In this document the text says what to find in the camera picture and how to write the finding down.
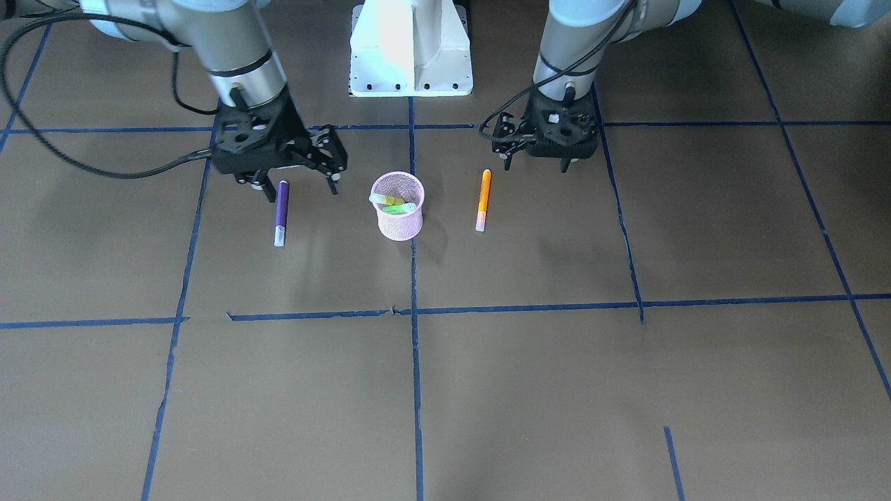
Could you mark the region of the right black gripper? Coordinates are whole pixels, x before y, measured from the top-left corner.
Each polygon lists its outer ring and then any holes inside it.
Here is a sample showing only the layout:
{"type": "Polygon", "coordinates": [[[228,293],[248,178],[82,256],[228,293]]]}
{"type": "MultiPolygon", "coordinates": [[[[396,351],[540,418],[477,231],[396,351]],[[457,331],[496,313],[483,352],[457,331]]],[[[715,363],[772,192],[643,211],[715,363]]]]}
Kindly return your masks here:
{"type": "MultiPolygon", "coordinates": [[[[220,104],[210,159],[219,173],[245,183],[259,183],[271,169],[306,167],[327,177],[332,196],[338,195],[338,181],[348,165],[337,131],[330,125],[308,130],[289,94],[242,110],[220,104]]],[[[276,185],[269,177],[262,181],[262,191],[268,202],[276,203],[276,185]]]]}

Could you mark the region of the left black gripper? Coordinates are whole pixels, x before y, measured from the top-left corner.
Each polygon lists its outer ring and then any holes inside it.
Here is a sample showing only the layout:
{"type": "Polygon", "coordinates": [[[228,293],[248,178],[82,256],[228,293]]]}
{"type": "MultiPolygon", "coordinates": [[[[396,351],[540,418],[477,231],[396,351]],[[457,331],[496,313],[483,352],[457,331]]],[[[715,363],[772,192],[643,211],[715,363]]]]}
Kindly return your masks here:
{"type": "Polygon", "coordinates": [[[492,152],[509,171],[513,156],[525,151],[529,156],[561,161],[561,174],[579,159],[589,159],[599,147],[599,130],[592,93],[573,102],[553,100],[539,90],[531,92],[520,118],[499,113],[492,152]]]}

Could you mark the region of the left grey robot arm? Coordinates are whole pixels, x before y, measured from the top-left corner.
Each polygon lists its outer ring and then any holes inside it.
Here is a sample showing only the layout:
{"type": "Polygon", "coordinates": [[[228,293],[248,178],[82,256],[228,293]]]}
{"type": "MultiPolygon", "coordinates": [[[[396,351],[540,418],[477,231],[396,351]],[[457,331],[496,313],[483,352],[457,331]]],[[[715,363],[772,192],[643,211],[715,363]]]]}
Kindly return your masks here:
{"type": "Polygon", "coordinates": [[[514,157],[557,159],[566,173],[606,148],[608,127],[758,127],[758,120],[618,120],[599,111],[595,79],[611,45],[693,16],[700,1],[551,1],[526,87],[478,124],[509,171],[514,157]]]}

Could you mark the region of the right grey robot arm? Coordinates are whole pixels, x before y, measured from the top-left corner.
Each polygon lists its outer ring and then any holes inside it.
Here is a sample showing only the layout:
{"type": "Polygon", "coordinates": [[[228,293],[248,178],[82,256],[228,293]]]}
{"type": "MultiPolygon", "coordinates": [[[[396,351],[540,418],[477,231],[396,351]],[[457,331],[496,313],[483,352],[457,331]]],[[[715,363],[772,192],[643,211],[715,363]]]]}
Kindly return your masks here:
{"type": "Polygon", "coordinates": [[[348,155],[330,126],[305,127],[287,77],[260,15],[258,1],[3,1],[2,20],[25,19],[2,42],[7,67],[16,42],[30,32],[63,22],[87,20],[98,31],[131,42],[161,42],[174,56],[195,51],[219,96],[210,111],[216,118],[214,142],[162,167],[120,173],[96,168],[61,152],[20,110],[2,77],[2,96],[27,130],[61,161],[110,180],[142,180],[184,163],[210,161],[241,185],[263,191],[276,202],[279,191],[269,178],[274,169],[306,167],[324,176],[337,194],[348,155]]]}

